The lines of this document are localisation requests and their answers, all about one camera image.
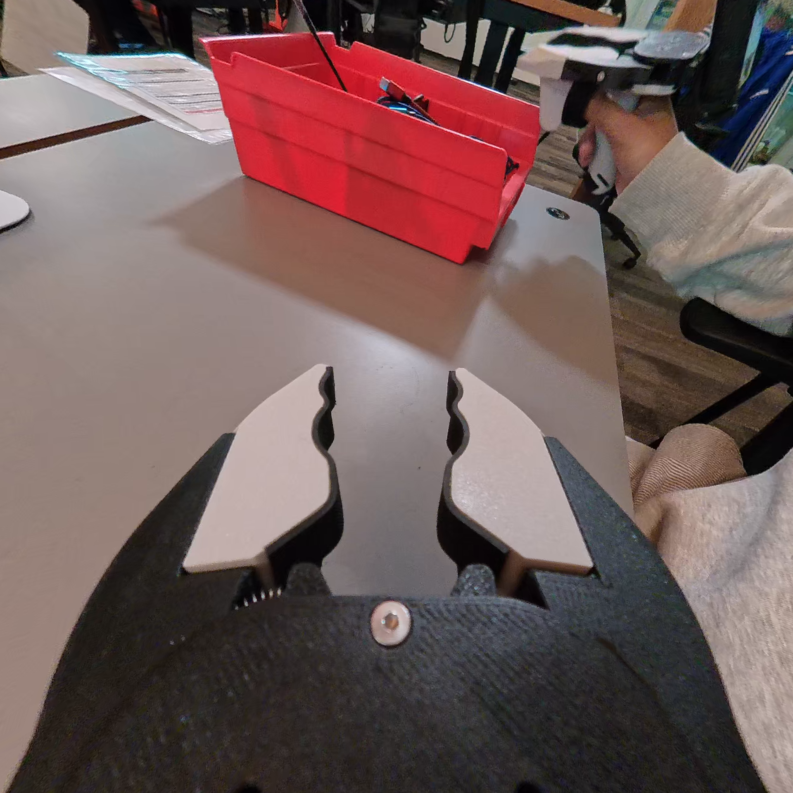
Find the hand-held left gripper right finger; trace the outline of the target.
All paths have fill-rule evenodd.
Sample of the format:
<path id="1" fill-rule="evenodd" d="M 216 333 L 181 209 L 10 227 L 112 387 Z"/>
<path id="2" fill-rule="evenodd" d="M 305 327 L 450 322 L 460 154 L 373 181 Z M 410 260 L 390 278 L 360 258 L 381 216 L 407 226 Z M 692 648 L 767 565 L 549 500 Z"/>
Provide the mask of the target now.
<path id="1" fill-rule="evenodd" d="M 495 577 L 592 572 L 591 554 L 539 427 L 464 368 L 449 372 L 446 408 L 450 457 L 437 534 L 458 571 L 479 564 Z"/>

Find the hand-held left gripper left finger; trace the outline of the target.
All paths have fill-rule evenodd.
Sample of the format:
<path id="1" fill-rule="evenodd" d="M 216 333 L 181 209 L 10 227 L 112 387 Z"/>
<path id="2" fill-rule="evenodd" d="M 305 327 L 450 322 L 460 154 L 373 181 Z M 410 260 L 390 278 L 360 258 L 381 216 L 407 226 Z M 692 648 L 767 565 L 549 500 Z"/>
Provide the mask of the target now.
<path id="1" fill-rule="evenodd" d="M 339 543 L 340 485 L 329 453 L 335 382 L 319 364 L 235 429 L 183 561 L 188 573 L 321 565 Z"/>

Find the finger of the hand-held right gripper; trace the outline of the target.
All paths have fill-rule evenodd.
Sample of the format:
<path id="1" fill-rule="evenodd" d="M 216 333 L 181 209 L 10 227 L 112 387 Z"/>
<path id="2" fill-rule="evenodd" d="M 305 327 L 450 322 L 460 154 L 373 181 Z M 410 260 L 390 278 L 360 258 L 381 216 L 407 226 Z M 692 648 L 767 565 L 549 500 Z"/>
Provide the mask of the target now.
<path id="1" fill-rule="evenodd" d="M 557 47 L 608 47 L 625 52 L 649 35 L 646 29 L 621 27 L 568 27 L 547 41 Z"/>
<path id="2" fill-rule="evenodd" d="M 535 47 L 518 58 L 518 67 L 540 78 L 597 78 L 640 68 L 630 55 L 612 47 Z"/>

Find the red plastic bin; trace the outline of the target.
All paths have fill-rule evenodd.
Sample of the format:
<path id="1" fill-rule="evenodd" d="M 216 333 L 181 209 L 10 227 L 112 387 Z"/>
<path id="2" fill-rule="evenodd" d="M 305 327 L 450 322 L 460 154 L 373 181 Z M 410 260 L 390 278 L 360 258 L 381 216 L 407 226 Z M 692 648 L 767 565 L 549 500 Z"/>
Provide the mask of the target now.
<path id="1" fill-rule="evenodd" d="M 455 263 L 523 191 L 539 107 L 320 33 L 203 38 L 244 175 Z"/>

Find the person's right forearm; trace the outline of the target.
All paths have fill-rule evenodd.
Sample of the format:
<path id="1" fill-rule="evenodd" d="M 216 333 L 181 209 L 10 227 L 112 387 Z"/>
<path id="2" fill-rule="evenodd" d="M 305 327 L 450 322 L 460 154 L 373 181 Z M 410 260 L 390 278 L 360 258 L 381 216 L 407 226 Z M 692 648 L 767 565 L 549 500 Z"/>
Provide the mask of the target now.
<path id="1" fill-rule="evenodd" d="M 678 133 L 611 211 L 679 296 L 791 337 L 791 171 L 731 171 Z"/>

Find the grey desk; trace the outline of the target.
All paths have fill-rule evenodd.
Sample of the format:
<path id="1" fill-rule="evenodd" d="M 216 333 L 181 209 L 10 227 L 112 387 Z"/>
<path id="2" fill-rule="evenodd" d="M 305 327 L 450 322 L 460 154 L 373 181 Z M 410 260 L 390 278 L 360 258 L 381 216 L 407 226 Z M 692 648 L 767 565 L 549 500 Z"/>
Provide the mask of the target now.
<path id="1" fill-rule="evenodd" d="M 222 434 L 317 364 L 343 536 L 335 594 L 445 594 L 448 373 L 559 439 L 631 512 L 598 217 L 541 184 L 458 265 L 244 178 L 146 123 L 2 161 L 2 789 L 86 599 Z"/>

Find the person's right hand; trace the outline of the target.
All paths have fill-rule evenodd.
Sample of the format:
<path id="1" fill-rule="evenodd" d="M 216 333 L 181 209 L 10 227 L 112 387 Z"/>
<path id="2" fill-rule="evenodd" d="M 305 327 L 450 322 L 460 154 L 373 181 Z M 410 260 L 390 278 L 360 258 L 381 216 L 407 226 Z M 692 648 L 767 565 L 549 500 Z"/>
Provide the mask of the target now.
<path id="1" fill-rule="evenodd" d="M 643 97 L 629 112 L 606 94 L 596 94 L 585 117 L 588 125 L 579 137 L 577 161 L 589 171 L 596 152 L 596 134 L 604 135 L 615 163 L 618 193 L 678 134 L 669 97 Z"/>

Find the blue jacket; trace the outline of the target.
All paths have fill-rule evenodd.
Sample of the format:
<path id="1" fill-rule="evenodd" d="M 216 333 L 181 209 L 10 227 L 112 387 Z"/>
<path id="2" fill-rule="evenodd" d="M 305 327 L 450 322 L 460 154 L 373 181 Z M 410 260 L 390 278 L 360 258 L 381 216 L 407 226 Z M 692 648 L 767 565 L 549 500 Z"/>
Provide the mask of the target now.
<path id="1" fill-rule="evenodd" d="M 768 110 L 792 69 L 791 29 L 764 29 L 753 68 L 738 96 L 738 103 L 725 129 L 721 161 L 732 166 L 748 137 Z"/>

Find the black office chair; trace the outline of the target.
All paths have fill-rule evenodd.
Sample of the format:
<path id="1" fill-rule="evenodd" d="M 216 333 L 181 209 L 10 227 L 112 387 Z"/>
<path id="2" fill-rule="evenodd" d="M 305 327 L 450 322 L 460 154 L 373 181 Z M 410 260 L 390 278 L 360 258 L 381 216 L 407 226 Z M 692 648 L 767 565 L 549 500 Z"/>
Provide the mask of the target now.
<path id="1" fill-rule="evenodd" d="M 783 385 L 792 394 L 792 339 L 740 321 L 702 299 L 682 308 L 679 329 L 690 342 L 756 371 L 741 387 L 683 422 L 710 424 L 768 389 Z M 748 475 L 771 469 L 792 448 L 792 405 L 788 404 L 740 448 Z"/>

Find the white laptop stand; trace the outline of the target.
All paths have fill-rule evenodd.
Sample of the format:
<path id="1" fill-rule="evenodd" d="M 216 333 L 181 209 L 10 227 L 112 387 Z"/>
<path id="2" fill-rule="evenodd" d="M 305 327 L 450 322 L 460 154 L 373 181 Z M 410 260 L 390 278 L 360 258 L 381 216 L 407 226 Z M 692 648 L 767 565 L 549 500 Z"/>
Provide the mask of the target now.
<path id="1" fill-rule="evenodd" d="M 20 225 L 31 214 L 30 205 L 23 198 L 5 190 L 1 190 L 0 203 L 1 233 Z"/>

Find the paper sheet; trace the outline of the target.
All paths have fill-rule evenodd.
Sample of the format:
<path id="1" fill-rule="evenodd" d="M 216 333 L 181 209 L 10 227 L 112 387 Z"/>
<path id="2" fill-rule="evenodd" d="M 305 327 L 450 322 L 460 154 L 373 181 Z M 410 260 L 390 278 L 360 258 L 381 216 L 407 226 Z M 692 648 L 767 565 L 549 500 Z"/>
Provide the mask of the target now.
<path id="1" fill-rule="evenodd" d="M 213 72 L 182 54 L 56 56 L 64 64 L 43 73 L 195 140 L 233 138 Z"/>

